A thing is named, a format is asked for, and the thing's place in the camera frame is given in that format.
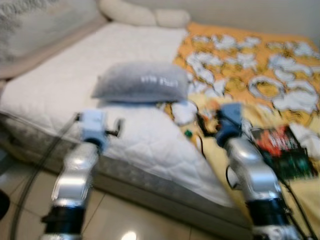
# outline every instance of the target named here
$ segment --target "white pillow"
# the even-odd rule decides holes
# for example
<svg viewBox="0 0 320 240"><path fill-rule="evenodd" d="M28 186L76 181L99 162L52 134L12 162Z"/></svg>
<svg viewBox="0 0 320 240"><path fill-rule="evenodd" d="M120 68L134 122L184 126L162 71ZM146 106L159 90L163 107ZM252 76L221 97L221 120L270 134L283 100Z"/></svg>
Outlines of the white pillow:
<svg viewBox="0 0 320 240"><path fill-rule="evenodd" d="M156 26L156 17L147 7L124 0L101 0L100 10L109 18L124 24Z"/></svg>
<svg viewBox="0 0 320 240"><path fill-rule="evenodd" d="M125 0L100 0L100 10L109 18L138 26L183 28L190 22L190 15L182 9L156 9L128 3Z"/></svg>
<svg viewBox="0 0 320 240"><path fill-rule="evenodd" d="M156 9L156 22L161 27L183 28L191 20L190 14L182 9Z"/></svg>

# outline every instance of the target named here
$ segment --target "gray pillow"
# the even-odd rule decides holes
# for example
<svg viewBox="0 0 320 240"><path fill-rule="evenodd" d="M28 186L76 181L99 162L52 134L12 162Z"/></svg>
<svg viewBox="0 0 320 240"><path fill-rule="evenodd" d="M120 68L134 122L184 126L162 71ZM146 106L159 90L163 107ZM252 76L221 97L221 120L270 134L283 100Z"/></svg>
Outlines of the gray pillow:
<svg viewBox="0 0 320 240"><path fill-rule="evenodd" d="M186 100L187 72L165 62L126 62L99 76L92 97L109 102L155 103Z"/></svg>

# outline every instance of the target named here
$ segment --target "green object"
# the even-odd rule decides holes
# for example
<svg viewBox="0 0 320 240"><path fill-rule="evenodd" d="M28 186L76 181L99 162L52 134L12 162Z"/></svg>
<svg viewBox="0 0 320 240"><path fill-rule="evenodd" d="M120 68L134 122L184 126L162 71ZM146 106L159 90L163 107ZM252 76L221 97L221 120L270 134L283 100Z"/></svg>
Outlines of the green object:
<svg viewBox="0 0 320 240"><path fill-rule="evenodd" d="M184 135L187 136L188 138L191 138L193 134L192 134L192 131L186 130L186 131L184 132Z"/></svg>

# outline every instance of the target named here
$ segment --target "black cable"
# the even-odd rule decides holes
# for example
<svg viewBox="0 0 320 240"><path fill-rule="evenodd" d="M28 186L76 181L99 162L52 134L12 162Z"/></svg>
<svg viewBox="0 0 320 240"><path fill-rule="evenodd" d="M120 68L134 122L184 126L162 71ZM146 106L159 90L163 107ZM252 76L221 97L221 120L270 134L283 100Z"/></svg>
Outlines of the black cable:
<svg viewBox="0 0 320 240"><path fill-rule="evenodd" d="M19 220L20 220L20 216L21 216L21 212L23 209L23 206L25 204L25 201L28 197L30 188L32 187L39 171L43 168L43 166L45 165L48 157L50 156L51 152L55 149L55 147L57 146L57 144L62 140L62 138L64 137L64 135L68 132L68 130L73 126L75 121L79 120L80 115L77 114L75 117L73 117L71 120L69 120L64 126L63 128L59 131L59 134L53 139L52 143L49 145L49 147L47 148L47 150L45 151L45 153L43 154L42 158L39 161L39 164L37 164L33 170L33 172L31 173L25 187L24 190L21 194L21 197L19 199L19 202L16 206L16 210L14 212L14 216L12 219L12 226L11 226L11 231L10 231L10 240L16 240L17 239L17 230L18 230L18 225L19 225Z"/></svg>
<svg viewBox="0 0 320 240"><path fill-rule="evenodd" d="M294 218L294 216L292 215L292 213L288 214L291 222L293 223L294 227L296 228L296 230L299 232L299 234L301 235L301 237L303 238L303 240L308 240L308 237L305 235L304 231L302 230L302 228L299 226L299 224L297 223L296 219Z"/></svg>
<svg viewBox="0 0 320 240"><path fill-rule="evenodd" d="M201 153L203 155L203 157L206 159L206 155L205 155L205 152L204 152L204 142L202 141L202 138L200 138L200 142L201 142Z"/></svg>
<svg viewBox="0 0 320 240"><path fill-rule="evenodd" d="M233 189L235 189L235 188L238 186L238 184L236 183L234 186L231 186L231 183L230 183L229 177L228 177L228 170L229 170L229 168L230 168L230 165L228 165L228 166L226 167L226 169L225 169L225 178L226 178L226 181L227 181L229 187L233 190Z"/></svg>
<svg viewBox="0 0 320 240"><path fill-rule="evenodd" d="M205 137L213 137L214 138L216 136L216 133L215 132L209 132L207 130L206 124L205 124L205 120L201 116L201 114L197 112L195 115L196 115L197 123L198 123L199 127L202 130L203 136L205 136Z"/></svg>
<svg viewBox="0 0 320 240"><path fill-rule="evenodd" d="M288 192L290 193L290 195L292 196L292 198L293 198L296 206L298 207L298 209L299 209L299 211L300 211L300 213L301 213L301 215L302 215L302 218L303 218L303 220L304 220L304 222L305 222L305 225L307 226L307 228L308 228L308 230L309 230L309 233L310 233L311 237L312 237L314 240L318 240L318 238L317 238L314 230L313 230L312 227L311 227L310 222L308 221L308 218L307 218L307 216L306 216L306 213L305 213L305 211L303 210L303 208L302 208L302 206L301 206L301 204L300 204L297 196L295 195L294 191L292 190L292 188L290 187L290 185L289 185L282 177L277 176L277 178L280 180L280 182L285 186L285 188L287 189L287 191L288 191Z"/></svg>

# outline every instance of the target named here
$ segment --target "book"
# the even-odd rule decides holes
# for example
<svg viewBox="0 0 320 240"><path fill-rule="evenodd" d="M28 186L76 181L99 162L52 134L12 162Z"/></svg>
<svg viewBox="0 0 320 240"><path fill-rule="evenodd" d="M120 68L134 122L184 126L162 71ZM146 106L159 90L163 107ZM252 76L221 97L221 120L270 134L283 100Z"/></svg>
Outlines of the book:
<svg viewBox="0 0 320 240"><path fill-rule="evenodd" d="M264 161L278 176L292 180L318 175L307 150L301 147L288 125L252 129L251 133Z"/></svg>

